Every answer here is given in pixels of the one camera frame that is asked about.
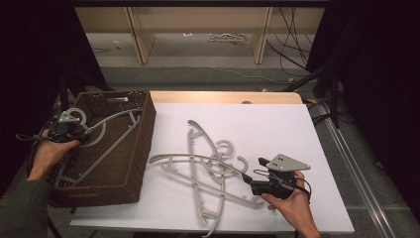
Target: white table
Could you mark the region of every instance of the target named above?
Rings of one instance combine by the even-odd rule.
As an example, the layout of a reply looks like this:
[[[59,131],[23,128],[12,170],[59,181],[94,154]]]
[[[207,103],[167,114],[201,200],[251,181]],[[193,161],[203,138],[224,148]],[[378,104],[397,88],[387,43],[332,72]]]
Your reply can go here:
[[[264,170],[258,158],[273,159],[285,154],[311,166],[305,171],[312,186],[311,209],[321,232],[354,232],[346,207],[340,197],[307,108],[303,104],[231,104],[231,103],[156,103],[157,120],[150,157],[157,154],[187,153],[186,135],[194,120],[213,142],[228,140],[235,146],[235,167],[243,165],[242,156],[250,167],[247,175]],[[206,143],[197,139],[195,154],[210,156]],[[157,232],[202,232],[212,224],[202,223],[197,215],[192,184],[164,172],[159,163],[148,164],[138,203],[102,207],[80,207],[70,223],[92,229],[115,229]],[[189,164],[175,165],[180,173],[190,173]],[[198,178],[211,184],[207,173]],[[250,186],[240,176],[226,178],[226,190],[250,199]],[[202,193],[204,206],[216,210],[218,195]],[[226,199],[216,233],[276,233],[293,231],[279,212],[245,205]]]

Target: wicker basket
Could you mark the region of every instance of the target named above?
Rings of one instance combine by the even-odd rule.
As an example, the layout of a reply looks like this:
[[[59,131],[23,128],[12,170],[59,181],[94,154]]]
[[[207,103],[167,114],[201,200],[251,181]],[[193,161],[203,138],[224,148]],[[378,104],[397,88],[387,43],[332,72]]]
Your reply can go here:
[[[80,93],[74,107],[85,112],[86,125],[89,127],[118,112],[139,107],[143,108],[143,111],[140,112],[140,124],[84,180],[76,186],[60,181],[58,187],[52,191],[50,205],[79,207],[139,201],[156,118],[150,93],[148,91]],[[130,125],[133,125],[133,121],[128,114],[107,122],[102,140],[94,146],[79,148],[69,154],[63,175],[73,179],[80,177],[127,132]],[[95,129],[89,140],[95,140],[100,132],[100,127]],[[57,165],[52,171],[51,182],[56,181],[61,166],[62,164]]]

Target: wire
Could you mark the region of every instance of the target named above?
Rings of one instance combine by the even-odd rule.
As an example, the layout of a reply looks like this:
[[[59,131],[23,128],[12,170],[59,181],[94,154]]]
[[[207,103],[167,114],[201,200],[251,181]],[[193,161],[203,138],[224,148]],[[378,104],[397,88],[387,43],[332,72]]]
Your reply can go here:
[[[300,48],[299,41],[297,39],[296,24],[294,22],[295,8],[291,8],[291,22],[290,22],[290,25],[287,22],[284,14],[283,14],[283,11],[282,11],[281,7],[279,8],[279,10],[280,10],[281,16],[282,16],[283,21],[286,24],[286,27],[287,27],[287,30],[288,30],[286,41],[284,42],[283,49],[281,50],[281,52],[283,52],[284,47],[287,44],[287,40],[288,40],[289,36],[291,36],[291,38],[294,40],[294,42],[295,42],[295,44],[296,44],[296,46],[297,46],[297,48],[299,50],[299,53],[300,53],[300,56],[301,56],[303,62],[306,64],[307,63],[306,55],[303,53],[303,50]]]
[[[311,184],[309,184],[309,182],[307,180],[305,180],[304,178],[296,178],[296,179],[303,180],[303,182],[305,182],[308,185],[309,190],[306,190],[303,187],[302,188],[305,189],[307,192],[309,192],[309,197],[308,197],[308,200],[309,200],[310,197],[311,197],[311,195],[312,195],[312,187],[311,187]]]
[[[93,238],[96,235],[96,233],[98,233],[97,230],[93,231],[88,238]]]
[[[296,62],[295,60],[293,60],[293,59],[291,59],[291,58],[289,58],[288,56],[286,56],[284,53],[283,53],[283,50],[281,50],[281,52],[278,50],[278,49],[276,49],[269,41],[266,41],[266,43],[272,48],[272,50],[274,51],[274,52],[276,52],[277,54],[279,54],[281,57],[283,57],[283,58],[285,58],[285,59],[287,59],[287,60],[289,60],[290,62],[292,62],[292,63],[294,63],[296,66],[299,66],[300,68],[302,68],[302,69],[306,69],[305,68],[305,66],[304,65],[302,65],[302,64],[300,64],[300,63],[298,63],[298,62]]]
[[[50,218],[50,216],[47,216],[47,223],[49,226],[50,231],[52,232],[53,236],[55,238],[61,238],[61,235],[59,234],[58,230],[56,229],[55,225],[53,224],[52,219]]]
[[[29,174],[31,173],[32,170],[32,166],[34,165],[34,158],[35,158],[35,153],[37,151],[38,148],[38,144],[44,140],[47,139],[47,137],[43,137],[43,133],[46,130],[46,128],[54,121],[56,121],[56,117],[50,119],[49,121],[47,121],[46,124],[44,124],[44,126],[42,127],[42,129],[40,130],[40,132],[38,133],[38,135],[34,135],[34,136],[27,136],[27,135],[22,135],[22,134],[16,134],[16,138],[20,141],[34,141],[34,143],[32,144],[31,147],[31,153],[29,155],[29,159],[28,159],[28,166],[27,166],[27,176],[29,176]]]
[[[308,40],[308,42],[311,44],[311,46],[313,45],[312,41],[308,38],[308,35],[305,34],[306,40]]]
[[[152,54],[155,56],[155,57],[157,57],[157,60],[163,65],[163,66],[166,66],[166,67],[192,67],[192,68],[194,68],[193,66],[190,66],[190,65],[167,65],[167,64],[165,64],[164,62],[162,62],[161,60],[160,60],[160,58],[159,58],[159,56],[152,50]],[[265,80],[268,80],[268,81],[272,81],[272,82],[276,82],[276,83],[279,83],[279,84],[290,84],[290,82],[280,82],[280,81],[277,81],[277,80],[274,80],[274,79],[271,79],[271,78],[267,78],[267,77],[263,77],[263,76],[248,76],[248,75],[244,75],[244,74],[241,74],[241,73],[239,73],[239,72],[237,72],[237,71],[234,71],[234,70],[230,70],[230,69],[223,69],[223,68],[219,68],[219,67],[211,67],[211,66],[204,66],[205,68],[211,68],[211,69],[214,69],[214,70],[217,70],[217,71],[225,71],[225,72],[232,72],[232,73],[235,73],[235,74],[237,74],[237,75],[239,75],[239,76],[241,76],[241,77],[244,77],[244,78],[260,78],[260,79],[265,79]]]
[[[296,47],[292,47],[292,46],[290,46],[290,45],[288,45],[288,44],[286,44],[286,43],[284,43],[281,39],[279,39],[278,38],[278,36],[277,36],[277,34],[275,34],[274,35],[275,36],[275,38],[282,44],[282,45],[284,45],[285,47],[287,47],[287,48],[291,48],[291,49],[294,49],[294,50],[297,50],[297,51],[303,51],[304,53],[310,53],[309,51],[307,51],[307,50],[302,50],[302,49],[299,49],[299,48],[296,48]]]
[[[314,106],[319,106],[320,104],[323,104],[323,103],[329,103],[330,101],[329,100],[324,100],[324,101],[319,101],[319,102],[317,102],[317,103],[314,103],[314,104],[312,104],[312,105],[310,105],[309,107],[308,107],[308,111],[310,110],[310,109],[312,109]]]
[[[339,115],[351,115],[351,114],[349,112],[342,111],[342,112],[337,112],[337,115],[339,116]],[[321,122],[321,121],[323,121],[323,120],[325,120],[325,119],[327,119],[331,116],[332,116],[331,113],[327,113],[327,114],[322,114],[320,116],[313,117],[312,121],[316,120],[316,121],[314,121],[314,126],[316,126],[319,122]],[[346,122],[346,123],[353,123],[353,122],[345,121],[343,119],[340,119],[340,120],[343,121],[343,122]]]
[[[276,179],[278,181],[281,181],[281,179],[279,177],[277,177],[275,174],[273,174],[272,172],[269,172],[269,171],[254,170],[254,173],[259,175],[259,176],[264,176],[267,179],[272,178],[272,179]]]

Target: black cable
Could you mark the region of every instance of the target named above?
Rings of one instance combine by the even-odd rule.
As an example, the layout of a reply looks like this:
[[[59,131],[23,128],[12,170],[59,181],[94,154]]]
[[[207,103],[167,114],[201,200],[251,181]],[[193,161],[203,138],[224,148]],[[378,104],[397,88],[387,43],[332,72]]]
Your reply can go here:
[[[287,20],[286,20],[286,18],[284,16],[284,14],[283,14],[283,11],[281,10],[281,7],[279,8],[279,10],[280,10],[281,16],[282,16],[282,18],[284,20],[284,23],[286,24],[286,27],[287,27],[287,30],[288,30],[287,38],[288,38],[289,35],[293,38],[296,46],[299,48],[299,53],[300,53],[300,56],[301,56],[302,60],[306,63],[307,58],[304,55],[304,53],[302,52],[302,49],[300,48],[300,45],[299,45],[299,41],[297,40],[296,24],[294,23],[295,8],[291,8],[291,22],[290,22],[290,26],[289,26],[289,24],[288,24],[288,22],[287,22]]]
[[[337,112],[337,115],[351,115],[349,112]],[[322,114],[316,117],[311,118],[312,121],[314,121],[314,126],[316,126],[319,122],[331,117],[332,114],[331,113],[327,113],[327,114]]]
[[[299,238],[299,232],[297,230],[294,230],[294,238]]]
[[[311,44],[311,46],[313,45],[312,41],[308,38],[308,35],[305,34],[306,40],[308,40],[308,42]]]
[[[323,104],[323,103],[329,103],[329,102],[330,102],[330,101],[325,100],[325,101],[320,101],[320,102],[314,103],[314,104],[312,104],[312,105],[310,105],[310,106],[308,107],[308,111],[309,111],[310,109],[312,109],[314,106],[319,106],[320,104]]]
[[[340,120],[341,122],[344,122],[344,123],[347,123],[347,124],[351,124],[351,125],[356,124],[356,122],[355,122],[355,121],[346,121],[346,120],[344,120],[344,119],[342,119],[342,118],[339,118],[339,120]]]
[[[22,135],[22,134],[17,134],[16,138],[20,141],[34,141],[34,143],[32,144],[31,147],[31,152],[28,158],[28,165],[27,165],[27,176],[29,176],[29,174],[31,173],[32,167],[34,165],[34,158],[35,158],[35,153],[37,151],[37,147],[38,144],[44,140],[45,138],[43,137],[43,133],[46,130],[46,128],[54,121],[56,121],[56,118],[52,118],[50,119],[46,124],[44,124],[44,126],[42,127],[41,131],[34,136],[27,136],[27,135]]]
[[[282,42],[281,41],[281,39],[279,39],[278,38],[278,36],[277,36],[277,34],[275,34],[274,35],[275,36],[275,38],[282,44],[282,45],[284,45],[285,47],[287,47],[287,48],[291,48],[291,49],[294,49],[294,50],[297,50],[297,51],[303,51],[303,52],[305,52],[305,53],[309,53],[309,51],[306,51],[306,50],[303,50],[303,49],[299,49],[299,48],[296,48],[296,47],[292,47],[292,46],[290,46],[290,45],[288,45],[288,44],[286,44],[286,43],[284,43],[284,42]]]
[[[61,238],[61,235],[59,234],[58,230],[56,229],[55,225],[53,224],[53,221],[48,216],[47,223],[49,225],[50,231],[52,232],[53,236],[56,238]]]
[[[298,186],[298,185],[296,186],[296,188],[304,191],[308,195],[308,201],[309,201],[311,199],[311,195],[312,195],[311,184],[309,184],[309,182],[307,180],[305,180],[304,178],[296,178],[296,179],[303,180],[303,182],[305,182],[308,185],[309,190],[306,190],[304,187],[301,187],[301,186]]]
[[[282,57],[284,57],[285,59],[287,59],[287,60],[289,60],[290,62],[292,62],[292,63],[294,63],[294,64],[296,64],[296,66],[299,66],[299,67],[301,67],[302,69],[305,69],[306,70],[306,68],[305,68],[305,66],[303,66],[302,64],[300,64],[300,63],[298,63],[298,62],[296,62],[295,60],[293,60],[293,59],[291,59],[291,58],[289,58],[288,56],[286,56],[283,52],[280,52],[278,49],[276,49],[272,44],[270,44],[269,43],[269,41],[266,41],[266,43],[272,48],[272,50],[274,51],[274,52],[276,52],[277,54],[279,54],[279,55],[281,55]]]
[[[96,233],[98,233],[97,230],[93,231],[92,234],[90,234],[90,236],[88,238],[93,238],[96,235]]]

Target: floor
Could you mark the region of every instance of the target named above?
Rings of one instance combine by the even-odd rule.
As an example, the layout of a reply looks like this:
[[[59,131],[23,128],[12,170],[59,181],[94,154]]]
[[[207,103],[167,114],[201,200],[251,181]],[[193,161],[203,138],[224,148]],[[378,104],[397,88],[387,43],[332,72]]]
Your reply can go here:
[[[109,86],[120,90],[279,91],[290,81],[307,74],[269,46],[265,48],[262,64],[255,64],[248,36],[235,44],[209,42],[208,38],[207,34],[157,35],[148,63],[140,65],[129,35],[88,35]],[[282,48],[280,41],[285,39],[286,35],[268,37],[279,50]],[[298,35],[298,40],[301,49],[310,51],[313,36]],[[297,47],[290,39],[287,43]],[[284,54],[304,64],[299,51],[285,48]],[[315,83],[308,82],[297,92],[303,99],[312,99]],[[328,113],[329,109],[328,98],[318,98],[318,102],[307,103],[308,110],[315,118],[319,140],[356,230],[353,234],[324,234],[323,237],[420,237],[418,222],[386,172],[374,163],[376,158],[357,122],[347,114],[345,99],[340,100],[339,108],[344,113],[339,117],[339,129],[329,119],[318,120],[322,118],[318,116]],[[2,197],[1,206],[7,204],[16,182],[23,178],[22,174],[23,170]],[[69,227],[69,209],[49,208],[49,212],[63,237],[125,238],[135,235],[131,231],[92,233],[92,230]],[[162,236],[147,233],[135,237]],[[293,234],[278,234],[277,237],[293,237]]]

